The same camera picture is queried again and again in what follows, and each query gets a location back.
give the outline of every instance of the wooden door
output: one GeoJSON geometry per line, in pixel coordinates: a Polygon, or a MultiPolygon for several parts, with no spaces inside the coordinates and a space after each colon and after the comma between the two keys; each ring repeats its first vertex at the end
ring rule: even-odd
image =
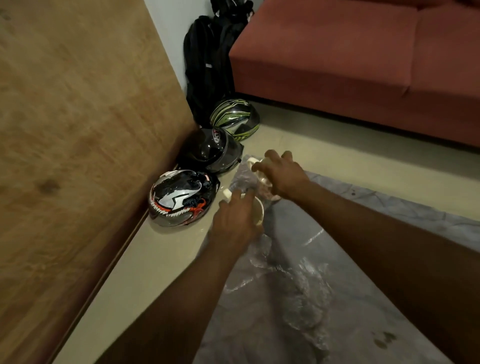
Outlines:
{"type": "Polygon", "coordinates": [[[0,0],[0,363],[44,363],[195,128],[143,0],[0,0]]]}

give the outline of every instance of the beige floor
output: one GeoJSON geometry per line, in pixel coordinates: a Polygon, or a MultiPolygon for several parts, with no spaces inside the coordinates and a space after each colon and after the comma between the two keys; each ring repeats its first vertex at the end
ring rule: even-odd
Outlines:
{"type": "MultiPolygon", "coordinates": [[[[304,169],[480,220],[480,153],[256,104],[263,125],[245,154],[291,150],[304,169]]],[[[234,174],[221,177],[222,188],[234,174]]],[[[147,219],[55,364],[90,364],[192,261],[217,203],[188,227],[147,219]]]]}

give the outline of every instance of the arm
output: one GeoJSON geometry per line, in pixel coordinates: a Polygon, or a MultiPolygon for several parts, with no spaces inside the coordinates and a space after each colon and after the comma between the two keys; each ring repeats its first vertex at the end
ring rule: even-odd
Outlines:
{"type": "Polygon", "coordinates": [[[397,308],[456,363],[480,358],[480,254],[309,181],[292,154],[265,154],[273,192],[299,205],[397,308]]]}
{"type": "Polygon", "coordinates": [[[202,253],[97,360],[113,363],[191,363],[238,257],[259,233],[254,192],[220,202],[202,253]]]}

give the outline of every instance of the white wall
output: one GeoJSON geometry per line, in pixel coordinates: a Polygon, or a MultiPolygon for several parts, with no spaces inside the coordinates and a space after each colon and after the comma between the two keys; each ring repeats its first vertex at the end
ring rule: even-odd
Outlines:
{"type": "MultiPolygon", "coordinates": [[[[253,0],[258,9],[264,0],[253,0]]],[[[185,91],[185,62],[183,60],[183,39],[190,25],[200,15],[213,16],[210,0],[145,0],[150,16],[160,35],[168,59],[185,91]]]]}

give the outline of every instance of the white mug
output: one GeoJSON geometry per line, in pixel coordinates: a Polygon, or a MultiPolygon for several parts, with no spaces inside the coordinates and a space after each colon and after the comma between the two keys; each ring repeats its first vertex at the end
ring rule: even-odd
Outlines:
{"type": "MultiPolygon", "coordinates": [[[[265,163],[265,164],[271,164],[272,161],[270,158],[264,158],[262,160],[258,160],[257,158],[248,158],[247,160],[247,166],[250,170],[252,170],[252,167],[255,163],[265,163]]],[[[255,177],[258,179],[258,184],[257,184],[257,193],[259,196],[270,200],[270,201],[278,201],[281,199],[280,196],[273,194],[272,193],[272,183],[270,180],[265,176],[263,172],[260,172],[259,170],[257,172],[253,172],[255,177]]]]}
{"type": "MultiPolygon", "coordinates": [[[[225,189],[223,191],[223,196],[225,196],[225,198],[228,201],[230,201],[230,199],[232,198],[232,192],[229,189],[225,189]]],[[[262,204],[260,199],[255,196],[255,199],[253,201],[253,208],[252,208],[252,218],[253,218],[253,223],[256,226],[260,226],[263,224],[264,214],[265,214],[264,205],[262,204]]]]}

